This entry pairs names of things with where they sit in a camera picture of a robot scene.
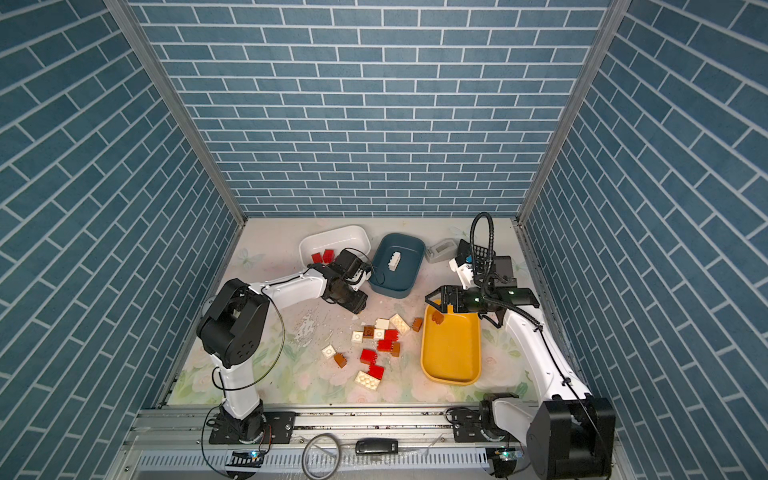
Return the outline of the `long white lego brick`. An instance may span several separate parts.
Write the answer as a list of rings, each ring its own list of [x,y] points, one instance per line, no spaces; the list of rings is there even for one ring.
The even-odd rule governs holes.
[[[400,260],[401,253],[399,251],[395,251],[388,262],[388,269],[390,271],[395,271],[400,263]]]

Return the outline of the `small white lego brick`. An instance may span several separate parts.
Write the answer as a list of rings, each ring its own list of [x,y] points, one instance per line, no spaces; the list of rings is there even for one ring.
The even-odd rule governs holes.
[[[332,357],[334,357],[334,356],[335,356],[335,354],[336,354],[336,350],[334,349],[334,347],[333,347],[332,345],[328,345],[328,346],[326,346],[326,347],[325,347],[325,348],[322,350],[322,354],[323,354],[323,355],[324,355],[326,358],[330,359],[330,358],[332,358]]]

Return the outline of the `brown lego brick low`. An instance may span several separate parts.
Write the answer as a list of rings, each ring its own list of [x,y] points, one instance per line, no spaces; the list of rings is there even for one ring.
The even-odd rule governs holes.
[[[347,365],[347,359],[342,353],[336,353],[333,359],[339,368],[344,368]]]

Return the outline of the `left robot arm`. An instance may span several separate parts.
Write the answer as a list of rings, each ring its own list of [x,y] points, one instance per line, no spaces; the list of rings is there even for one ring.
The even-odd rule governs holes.
[[[303,271],[267,282],[227,281],[197,326],[196,334],[214,365],[212,382],[223,392],[217,419],[234,433],[234,441],[249,444],[267,436],[264,402],[252,357],[259,349],[268,318],[280,324],[282,311],[315,299],[338,305],[353,314],[366,306],[361,290],[372,275],[369,267],[351,270],[333,263],[312,264]]]

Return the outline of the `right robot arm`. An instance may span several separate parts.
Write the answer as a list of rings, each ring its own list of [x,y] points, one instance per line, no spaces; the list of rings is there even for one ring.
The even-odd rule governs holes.
[[[460,283],[425,298],[428,313],[473,314],[511,334],[531,367],[537,405],[491,396],[481,417],[495,434],[520,443],[541,479],[610,478],[616,414],[580,380],[547,328],[533,291],[517,285],[508,256],[464,254],[450,260]]]

